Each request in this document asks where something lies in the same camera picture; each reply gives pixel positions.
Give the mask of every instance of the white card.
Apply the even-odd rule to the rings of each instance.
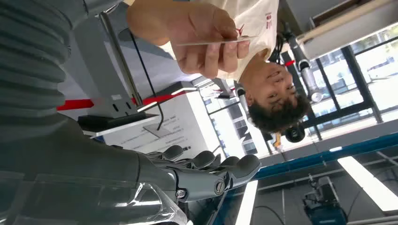
[[[189,45],[209,45],[209,44],[225,44],[225,43],[231,43],[231,42],[242,42],[242,41],[247,41],[247,40],[252,40],[256,38],[257,36],[242,36],[238,37],[237,39],[226,39],[223,41],[214,41],[214,42],[208,42],[208,41],[198,41],[198,42],[192,42],[192,43],[184,43],[184,44],[177,44],[177,46],[189,46]]]

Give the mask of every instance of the screw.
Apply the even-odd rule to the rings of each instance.
[[[185,194],[186,194],[186,191],[184,191],[184,190],[177,190],[177,192],[176,192],[176,197],[177,197],[177,198],[184,198],[184,197],[185,197]]]
[[[214,186],[214,192],[217,195],[221,195],[225,189],[224,181],[223,180],[218,180]]]

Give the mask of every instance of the man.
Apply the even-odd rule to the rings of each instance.
[[[135,0],[127,20],[135,35],[169,52],[184,73],[239,81],[255,126],[277,132],[297,123],[309,108],[306,98],[296,95],[286,69],[266,62],[276,44],[277,10],[278,0]],[[179,45],[238,35],[256,37]]]

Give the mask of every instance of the blue beam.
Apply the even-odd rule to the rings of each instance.
[[[341,150],[334,152],[327,150],[307,157],[263,167],[256,173],[252,180],[261,180],[265,177],[320,165],[323,164],[323,161],[331,162],[338,160],[339,158],[378,151],[396,145],[398,145],[398,133],[381,136],[368,141],[345,146]]]

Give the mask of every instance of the white t-shirt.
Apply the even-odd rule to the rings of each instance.
[[[211,3],[224,9],[235,21],[236,28],[242,29],[242,35],[257,36],[250,42],[249,53],[244,59],[238,60],[238,68],[233,73],[218,70],[218,78],[239,81],[253,56],[268,49],[264,60],[267,60],[276,45],[276,25],[279,0],[194,0],[195,2]],[[176,59],[170,42],[160,46]]]

